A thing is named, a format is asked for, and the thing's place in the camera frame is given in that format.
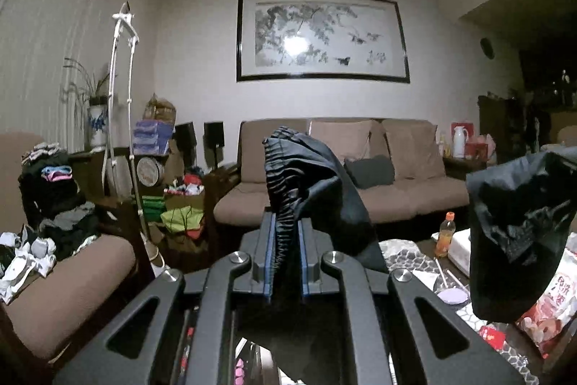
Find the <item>white thermos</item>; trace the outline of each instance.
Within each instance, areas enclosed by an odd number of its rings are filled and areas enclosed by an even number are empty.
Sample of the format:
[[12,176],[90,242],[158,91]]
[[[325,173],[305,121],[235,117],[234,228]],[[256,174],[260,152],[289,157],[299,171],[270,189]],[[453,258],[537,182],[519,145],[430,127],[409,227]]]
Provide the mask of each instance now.
[[465,126],[455,126],[455,134],[453,135],[453,157],[465,157],[465,143],[468,139],[468,132]]

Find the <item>sofa seat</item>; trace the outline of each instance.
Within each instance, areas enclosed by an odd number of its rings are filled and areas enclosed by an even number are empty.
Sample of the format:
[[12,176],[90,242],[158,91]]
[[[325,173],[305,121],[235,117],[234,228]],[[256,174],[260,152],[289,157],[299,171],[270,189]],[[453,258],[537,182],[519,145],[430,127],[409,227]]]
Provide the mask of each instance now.
[[416,214],[416,203],[394,184],[373,186],[358,192],[373,224],[409,220]]
[[101,235],[76,256],[56,263],[8,306],[15,333],[36,357],[50,360],[128,276],[136,259],[123,238]]
[[399,180],[393,183],[393,187],[402,190],[406,199],[414,206],[416,215],[468,205],[465,182],[449,176],[427,180]]
[[220,224],[258,227],[269,204],[266,183],[241,182],[216,204],[214,217]]

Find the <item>white curtain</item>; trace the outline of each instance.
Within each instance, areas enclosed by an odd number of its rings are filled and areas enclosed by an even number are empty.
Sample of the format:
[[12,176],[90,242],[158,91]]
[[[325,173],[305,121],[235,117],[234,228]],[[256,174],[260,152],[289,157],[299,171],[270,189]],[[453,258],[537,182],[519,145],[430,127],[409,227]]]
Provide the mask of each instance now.
[[[126,0],[0,0],[0,132],[34,132],[60,141],[70,152],[84,148],[83,116],[71,84],[82,76],[64,69],[65,56],[97,77],[109,67],[114,23],[111,15]],[[133,76],[133,121],[154,91],[152,63],[161,0],[128,0],[140,36]],[[128,139],[126,83],[128,47],[119,45],[117,62],[117,142]]]

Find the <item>framed painting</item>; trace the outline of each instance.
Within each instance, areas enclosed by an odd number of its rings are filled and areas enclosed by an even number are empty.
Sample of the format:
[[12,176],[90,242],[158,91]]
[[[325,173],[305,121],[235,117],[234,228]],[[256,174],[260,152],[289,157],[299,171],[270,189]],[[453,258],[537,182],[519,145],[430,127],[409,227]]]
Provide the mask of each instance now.
[[399,6],[388,0],[238,0],[237,81],[410,83]]

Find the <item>silver bolt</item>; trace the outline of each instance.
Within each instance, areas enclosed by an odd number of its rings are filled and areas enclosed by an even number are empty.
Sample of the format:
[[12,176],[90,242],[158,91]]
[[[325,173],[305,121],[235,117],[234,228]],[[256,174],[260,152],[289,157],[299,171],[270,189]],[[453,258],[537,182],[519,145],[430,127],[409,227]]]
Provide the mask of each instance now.
[[340,251],[328,251],[322,255],[322,259],[329,264],[337,264],[344,260],[344,256]]
[[235,251],[229,254],[229,260],[234,264],[244,263],[249,259],[249,256],[244,251]]
[[413,273],[405,268],[397,268],[393,271],[393,276],[399,282],[409,282],[413,278]]
[[163,271],[161,277],[167,282],[174,282],[180,277],[180,271],[171,268],[169,270]]

